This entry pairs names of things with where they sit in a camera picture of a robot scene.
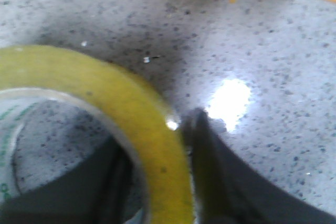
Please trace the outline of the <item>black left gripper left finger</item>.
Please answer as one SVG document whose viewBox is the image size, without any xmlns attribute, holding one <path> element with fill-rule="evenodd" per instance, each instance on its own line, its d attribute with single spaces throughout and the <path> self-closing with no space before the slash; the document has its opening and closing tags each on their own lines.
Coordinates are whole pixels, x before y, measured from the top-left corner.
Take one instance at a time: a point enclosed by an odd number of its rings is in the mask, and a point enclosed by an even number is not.
<svg viewBox="0 0 336 224">
<path fill-rule="evenodd" d="M 71 171 L 4 203 L 1 223 L 122 223 L 132 171 L 110 137 Z"/>
</svg>

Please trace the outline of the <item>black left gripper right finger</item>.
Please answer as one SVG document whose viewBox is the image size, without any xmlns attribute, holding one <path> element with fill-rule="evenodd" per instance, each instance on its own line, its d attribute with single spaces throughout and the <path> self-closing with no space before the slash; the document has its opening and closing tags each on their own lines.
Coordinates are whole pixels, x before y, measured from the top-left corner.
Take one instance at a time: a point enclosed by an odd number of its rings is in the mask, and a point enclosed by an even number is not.
<svg viewBox="0 0 336 224">
<path fill-rule="evenodd" d="M 198 223 L 335 223 L 335 216 L 250 168 L 214 131 L 203 109 L 194 109 L 182 129 L 191 148 Z"/>
</svg>

